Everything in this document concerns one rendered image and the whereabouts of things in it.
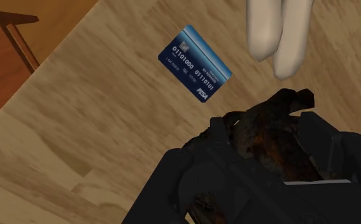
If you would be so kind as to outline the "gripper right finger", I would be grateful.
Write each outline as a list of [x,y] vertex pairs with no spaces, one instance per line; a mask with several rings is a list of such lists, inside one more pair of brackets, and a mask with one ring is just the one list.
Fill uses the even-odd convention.
[[297,138],[321,170],[356,178],[361,187],[361,134],[337,130],[308,111],[301,113]]

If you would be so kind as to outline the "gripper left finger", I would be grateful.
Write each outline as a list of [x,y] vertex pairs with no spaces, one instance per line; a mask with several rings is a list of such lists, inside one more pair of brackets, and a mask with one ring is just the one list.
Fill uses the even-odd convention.
[[200,136],[164,153],[122,224],[236,224],[241,157],[231,147],[222,117]]

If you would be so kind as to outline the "dark rusty lumpy object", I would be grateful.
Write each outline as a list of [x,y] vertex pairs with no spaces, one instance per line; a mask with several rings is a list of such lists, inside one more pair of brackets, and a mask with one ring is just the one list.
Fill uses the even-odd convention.
[[245,158],[254,158],[283,181],[331,179],[314,164],[296,139],[299,119],[293,113],[315,106],[313,93],[283,88],[268,100],[223,116],[231,145]]

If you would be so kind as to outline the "blue bank card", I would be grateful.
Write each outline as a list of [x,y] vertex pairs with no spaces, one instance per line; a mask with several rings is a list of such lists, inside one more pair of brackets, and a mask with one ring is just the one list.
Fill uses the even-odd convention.
[[186,25],[158,59],[200,102],[206,102],[232,76],[192,25]]

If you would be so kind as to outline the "cream two-lobed rounded object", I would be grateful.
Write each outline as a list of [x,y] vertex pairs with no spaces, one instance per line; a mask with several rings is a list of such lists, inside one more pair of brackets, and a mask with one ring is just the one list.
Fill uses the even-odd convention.
[[248,50],[261,62],[273,58],[273,75],[283,81],[295,75],[307,47],[315,0],[246,0]]

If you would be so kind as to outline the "brown wooden furniture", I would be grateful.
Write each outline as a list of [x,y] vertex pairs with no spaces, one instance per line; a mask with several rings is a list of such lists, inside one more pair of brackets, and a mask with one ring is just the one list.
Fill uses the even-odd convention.
[[38,21],[35,15],[0,11],[0,109],[39,67],[17,28]]

